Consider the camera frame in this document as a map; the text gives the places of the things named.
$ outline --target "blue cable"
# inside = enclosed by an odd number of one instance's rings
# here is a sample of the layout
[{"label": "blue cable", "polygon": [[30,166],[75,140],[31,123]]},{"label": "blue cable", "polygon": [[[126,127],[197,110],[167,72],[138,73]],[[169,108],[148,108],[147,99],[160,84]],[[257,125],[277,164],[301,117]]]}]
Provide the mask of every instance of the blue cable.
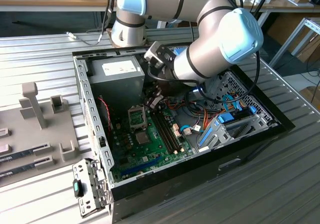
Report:
[{"label": "blue cable", "polygon": [[182,132],[184,129],[186,129],[186,128],[190,128],[191,126],[189,126],[189,125],[184,125],[184,126],[182,126],[181,128],[180,128],[180,131]]},{"label": "blue cable", "polygon": [[[231,95],[224,95],[223,96],[223,100],[226,101],[227,98],[229,98],[230,100],[233,100],[233,97]],[[235,109],[242,110],[239,100],[232,102],[232,104],[233,104]],[[226,103],[224,103],[223,106],[226,109],[226,111],[228,111],[228,105]]]}]

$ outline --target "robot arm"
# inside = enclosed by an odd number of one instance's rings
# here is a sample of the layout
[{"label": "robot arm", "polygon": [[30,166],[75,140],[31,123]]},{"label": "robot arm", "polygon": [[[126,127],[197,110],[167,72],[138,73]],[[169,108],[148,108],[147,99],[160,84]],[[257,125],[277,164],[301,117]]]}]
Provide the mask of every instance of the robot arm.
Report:
[{"label": "robot arm", "polygon": [[[263,44],[262,31],[252,14],[235,9],[228,0],[117,0],[117,4],[111,37],[121,47],[145,43],[146,18],[198,23],[199,38],[173,61],[176,79],[202,83],[231,64],[239,63]],[[157,58],[155,46],[145,58],[148,61]]]}]

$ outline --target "white label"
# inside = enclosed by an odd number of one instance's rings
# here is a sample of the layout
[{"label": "white label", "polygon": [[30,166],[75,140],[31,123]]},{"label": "white label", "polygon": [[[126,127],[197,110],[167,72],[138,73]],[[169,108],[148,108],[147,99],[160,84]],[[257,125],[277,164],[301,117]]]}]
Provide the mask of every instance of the white label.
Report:
[{"label": "white label", "polygon": [[6,157],[6,158],[2,158],[2,159],[0,159],[0,162],[5,161],[5,160],[10,160],[10,159],[12,159],[12,157],[11,157],[11,156]]},{"label": "white label", "polygon": [[11,175],[11,174],[13,174],[13,172],[12,172],[12,171],[7,172],[7,173],[5,173],[5,174],[1,174],[1,175],[0,175],[0,177],[4,177],[4,176],[7,176],[7,175]]},{"label": "white label", "polygon": [[195,131],[200,131],[200,129],[201,129],[201,126],[199,126],[199,125],[196,125],[196,126],[194,127],[194,130],[195,130]]},{"label": "white label", "polygon": [[131,60],[106,63],[102,65],[102,68],[106,76],[136,71],[136,68]]}]

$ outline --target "red wire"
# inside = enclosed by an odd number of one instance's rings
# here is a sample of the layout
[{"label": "red wire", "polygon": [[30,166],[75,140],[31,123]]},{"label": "red wire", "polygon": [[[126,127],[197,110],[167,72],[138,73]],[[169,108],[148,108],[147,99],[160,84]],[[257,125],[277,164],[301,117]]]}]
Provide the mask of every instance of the red wire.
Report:
[{"label": "red wire", "polygon": [[110,122],[110,113],[109,113],[108,105],[106,104],[106,102],[102,98],[98,97],[98,99],[102,101],[102,103],[104,104],[104,106],[107,109],[106,111],[107,111],[107,114],[108,114],[108,129],[109,129],[109,132],[110,132],[111,131],[111,122]]}]

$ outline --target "ribbed metal surface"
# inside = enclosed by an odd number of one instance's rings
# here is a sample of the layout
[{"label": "ribbed metal surface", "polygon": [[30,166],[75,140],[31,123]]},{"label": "ribbed metal surface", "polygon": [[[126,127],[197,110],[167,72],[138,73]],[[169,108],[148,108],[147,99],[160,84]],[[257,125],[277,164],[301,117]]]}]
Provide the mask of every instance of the ribbed metal surface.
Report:
[{"label": "ribbed metal surface", "polygon": [[[81,34],[94,43],[98,35]],[[150,41],[190,41],[189,28],[148,30]],[[94,49],[111,48],[108,39]],[[36,81],[37,98],[62,94],[71,105],[72,120],[83,157],[90,147],[77,93],[71,52],[88,50],[65,35],[0,39],[0,109],[18,107],[21,83]],[[254,59],[241,68],[252,79]],[[262,65],[259,87],[296,125],[252,162],[221,178],[125,222],[137,223],[293,223],[319,215],[320,115]],[[108,223],[104,210],[81,219],[67,166],[0,188],[2,223]]]}]

